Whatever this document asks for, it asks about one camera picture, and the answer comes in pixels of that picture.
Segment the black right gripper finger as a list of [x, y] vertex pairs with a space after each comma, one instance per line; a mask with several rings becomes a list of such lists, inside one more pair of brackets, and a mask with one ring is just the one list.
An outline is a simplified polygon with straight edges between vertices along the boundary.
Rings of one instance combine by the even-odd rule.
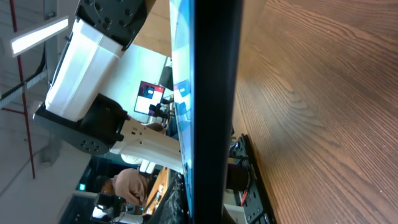
[[188, 211], [184, 178], [175, 174], [160, 205], [146, 223], [186, 224], [189, 223]]

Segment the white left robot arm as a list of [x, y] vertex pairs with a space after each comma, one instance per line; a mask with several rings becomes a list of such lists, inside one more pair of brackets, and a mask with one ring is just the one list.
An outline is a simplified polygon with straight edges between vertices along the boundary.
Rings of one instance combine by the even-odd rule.
[[182, 172], [178, 141], [130, 117], [103, 90], [153, 6], [153, 1], [80, 1], [52, 86], [33, 119], [87, 154], [136, 156]]

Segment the Galaxy S24 smartphone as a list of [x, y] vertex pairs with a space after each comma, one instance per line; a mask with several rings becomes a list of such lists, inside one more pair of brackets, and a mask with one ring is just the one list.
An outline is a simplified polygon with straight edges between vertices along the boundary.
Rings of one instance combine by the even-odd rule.
[[190, 223], [221, 223], [242, 0], [170, 2], [175, 112]]

